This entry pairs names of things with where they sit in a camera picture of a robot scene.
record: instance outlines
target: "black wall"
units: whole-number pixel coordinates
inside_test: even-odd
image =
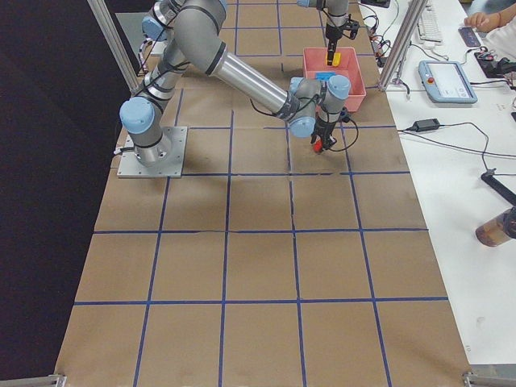
[[[130,95],[86,0],[2,0],[0,22],[0,380],[8,380],[54,371]]]

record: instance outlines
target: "tablet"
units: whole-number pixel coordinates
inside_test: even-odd
[[[433,102],[475,103],[478,100],[459,62],[422,60],[418,71]]]

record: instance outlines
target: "white shirt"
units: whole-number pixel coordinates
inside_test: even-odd
[[[511,62],[516,62],[516,18],[513,18],[505,26],[495,28],[484,38],[485,45],[495,50],[497,59],[506,57]]]

